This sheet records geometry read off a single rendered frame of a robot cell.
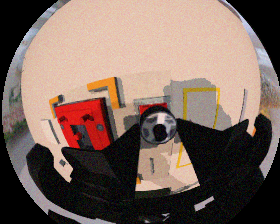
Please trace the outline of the black and grey wheel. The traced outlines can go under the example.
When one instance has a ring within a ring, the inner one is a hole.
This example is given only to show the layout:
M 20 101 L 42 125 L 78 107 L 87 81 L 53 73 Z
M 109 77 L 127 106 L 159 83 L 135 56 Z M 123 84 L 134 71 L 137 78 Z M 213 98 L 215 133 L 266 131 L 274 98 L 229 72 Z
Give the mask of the black and grey wheel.
M 165 141 L 157 142 L 154 133 L 152 133 L 152 128 L 156 126 L 156 124 L 164 124 L 166 129 L 167 137 Z M 177 129 L 177 121 L 174 116 L 172 116 L 172 112 L 169 108 L 164 106 L 151 106 L 146 109 L 144 113 L 142 113 L 140 119 L 140 134 L 141 137 L 144 138 L 144 141 L 150 144 L 160 144 L 170 141 L 171 138 L 174 138 L 176 129 Z

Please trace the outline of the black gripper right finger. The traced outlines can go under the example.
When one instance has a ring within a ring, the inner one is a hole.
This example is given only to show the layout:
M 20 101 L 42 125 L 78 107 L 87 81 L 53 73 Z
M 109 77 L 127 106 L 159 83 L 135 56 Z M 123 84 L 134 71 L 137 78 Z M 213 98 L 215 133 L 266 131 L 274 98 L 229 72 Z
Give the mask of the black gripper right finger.
M 176 118 L 176 121 L 179 123 L 176 132 L 180 136 L 181 143 L 184 144 L 200 186 L 212 179 L 211 174 L 224 158 L 232 139 L 245 132 L 249 124 L 249 119 L 244 119 L 224 131 L 217 131 L 181 118 Z

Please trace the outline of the yellow rectangular outline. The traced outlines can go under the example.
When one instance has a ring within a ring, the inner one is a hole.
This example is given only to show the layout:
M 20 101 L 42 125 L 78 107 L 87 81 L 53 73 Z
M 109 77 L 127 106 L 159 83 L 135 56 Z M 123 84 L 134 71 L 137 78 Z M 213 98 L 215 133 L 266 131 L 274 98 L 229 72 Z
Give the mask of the yellow rectangular outline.
M 215 126 L 216 126 L 216 118 L 217 118 L 217 111 L 219 111 L 219 102 L 220 102 L 220 88 L 199 88 L 199 87 L 196 87 L 196 88 L 184 88 L 184 94 L 182 94 L 182 99 L 184 99 L 184 121 L 186 121 L 186 112 L 187 112 L 187 98 L 186 98 L 186 92 L 201 92 L 201 91 L 217 91 L 217 104 L 216 104 L 216 117 L 215 117 L 215 121 L 214 121 L 214 129 L 215 129 Z M 179 168 L 179 167 L 185 167 L 187 166 L 187 164 L 191 164 L 191 163 L 187 163 L 185 164 L 185 166 L 179 166 L 180 164 L 180 158 L 181 158 L 181 152 L 182 152 L 182 147 L 184 147 L 184 144 L 180 144 L 180 154 L 179 156 L 177 156 L 177 163 L 176 163 L 176 168 Z

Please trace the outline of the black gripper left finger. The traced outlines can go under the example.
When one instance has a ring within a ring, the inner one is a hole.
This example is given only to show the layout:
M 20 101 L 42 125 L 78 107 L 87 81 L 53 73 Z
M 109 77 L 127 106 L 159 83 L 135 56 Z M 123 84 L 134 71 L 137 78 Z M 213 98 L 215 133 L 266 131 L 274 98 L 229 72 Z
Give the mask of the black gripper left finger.
M 100 151 L 65 146 L 61 152 L 72 168 L 107 174 L 126 193 L 127 198 L 135 198 L 140 147 L 140 123 L 135 123 Z

